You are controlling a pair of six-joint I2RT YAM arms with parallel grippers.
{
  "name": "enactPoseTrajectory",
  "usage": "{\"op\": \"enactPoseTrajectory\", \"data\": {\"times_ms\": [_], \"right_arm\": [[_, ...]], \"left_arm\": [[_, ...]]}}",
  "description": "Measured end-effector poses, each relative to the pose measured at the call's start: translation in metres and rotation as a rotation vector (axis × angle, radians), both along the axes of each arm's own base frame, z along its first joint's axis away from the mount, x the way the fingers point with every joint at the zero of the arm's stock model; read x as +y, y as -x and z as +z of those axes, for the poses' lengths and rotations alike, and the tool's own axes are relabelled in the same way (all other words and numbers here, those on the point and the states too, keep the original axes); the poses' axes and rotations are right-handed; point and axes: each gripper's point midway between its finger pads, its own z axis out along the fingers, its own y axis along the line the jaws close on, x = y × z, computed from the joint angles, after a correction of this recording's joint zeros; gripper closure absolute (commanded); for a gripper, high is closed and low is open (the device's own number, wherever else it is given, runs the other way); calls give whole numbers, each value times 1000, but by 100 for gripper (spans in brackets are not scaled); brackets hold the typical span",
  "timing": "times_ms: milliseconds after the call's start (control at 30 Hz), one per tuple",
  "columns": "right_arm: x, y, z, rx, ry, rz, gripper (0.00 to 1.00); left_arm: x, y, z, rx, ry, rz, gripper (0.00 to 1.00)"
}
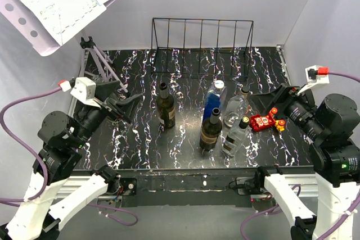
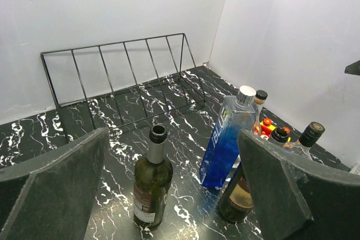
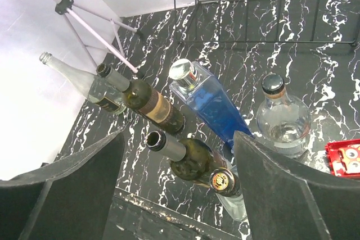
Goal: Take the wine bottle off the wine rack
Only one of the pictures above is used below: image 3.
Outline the blue square glass bottle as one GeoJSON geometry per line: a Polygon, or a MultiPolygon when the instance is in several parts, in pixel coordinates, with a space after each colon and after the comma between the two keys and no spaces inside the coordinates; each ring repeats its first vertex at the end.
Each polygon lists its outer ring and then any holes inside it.
{"type": "Polygon", "coordinates": [[[234,132],[253,136],[219,80],[197,61],[175,61],[168,74],[170,90],[224,143],[233,148],[234,132]]]}

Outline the clear round bottle cork stopper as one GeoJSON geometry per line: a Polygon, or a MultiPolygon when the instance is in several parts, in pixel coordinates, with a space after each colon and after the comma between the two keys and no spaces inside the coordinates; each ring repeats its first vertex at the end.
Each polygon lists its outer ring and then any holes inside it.
{"type": "Polygon", "coordinates": [[[287,93],[281,75],[266,75],[261,86],[264,101],[256,112],[258,129],[276,152],[297,159],[309,143],[310,110],[301,99],[287,93]]]}

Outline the clear square bottle orange label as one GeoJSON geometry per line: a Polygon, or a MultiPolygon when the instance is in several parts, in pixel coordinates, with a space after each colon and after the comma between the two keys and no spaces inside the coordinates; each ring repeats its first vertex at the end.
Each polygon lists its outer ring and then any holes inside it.
{"type": "Polygon", "coordinates": [[[209,183],[230,217],[235,221],[244,221],[247,213],[237,166],[215,169],[210,175],[209,183]]]}

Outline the tall clear bottle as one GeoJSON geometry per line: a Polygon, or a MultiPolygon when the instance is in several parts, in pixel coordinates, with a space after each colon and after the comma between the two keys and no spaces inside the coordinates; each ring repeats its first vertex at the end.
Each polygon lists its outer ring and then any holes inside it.
{"type": "Polygon", "coordinates": [[[76,69],[48,52],[39,56],[42,64],[58,71],[82,94],[88,101],[105,111],[120,115],[126,110],[122,94],[105,79],[87,71],[76,69]]]}

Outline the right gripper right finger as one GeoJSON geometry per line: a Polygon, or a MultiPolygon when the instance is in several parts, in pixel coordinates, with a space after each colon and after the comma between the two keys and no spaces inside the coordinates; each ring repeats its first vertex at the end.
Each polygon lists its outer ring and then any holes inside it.
{"type": "Polygon", "coordinates": [[[253,239],[359,239],[359,181],[313,169],[240,131],[234,156],[253,239]]]}

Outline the dark green wine bottle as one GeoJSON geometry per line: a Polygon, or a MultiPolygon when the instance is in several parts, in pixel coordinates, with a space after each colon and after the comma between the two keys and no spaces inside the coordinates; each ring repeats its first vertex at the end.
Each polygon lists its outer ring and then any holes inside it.
{"type": "Polygon", "coordinates": [[[177,177],[205,188],[210,188],[209,178],[215,169],[231,167],[230,162],[222,155],[196,138],[177,140],[160,130],[154,130],[148,133],[146,146],[149,150],[166,156],[177,177]]]}
{"type": "Polygon", "coordinates": [[[107,64],[100,64],[97,73],[122,93],[129,109],[169,134],[182,130],[185,117],[149,83],[141,79],[129,80],[107,64]]]}

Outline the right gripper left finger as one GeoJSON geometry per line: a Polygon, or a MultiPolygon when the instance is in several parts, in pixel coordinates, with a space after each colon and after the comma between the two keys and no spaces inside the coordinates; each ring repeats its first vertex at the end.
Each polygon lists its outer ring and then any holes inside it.
{"type": "Polygon", "coordinates": [[[124,150],[114,132],[1,181],[1,239],[102,239],[124,150]]]}

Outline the black wire wine rack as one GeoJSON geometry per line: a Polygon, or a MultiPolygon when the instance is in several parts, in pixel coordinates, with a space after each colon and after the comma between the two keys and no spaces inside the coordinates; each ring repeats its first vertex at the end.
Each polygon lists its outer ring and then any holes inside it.
{"type": "Polygon", "coordinates": [[[324,0],[195,0],[188,19],[175,6],[174,40],[179,44],[348,44],[321,32],[324,0]]]}

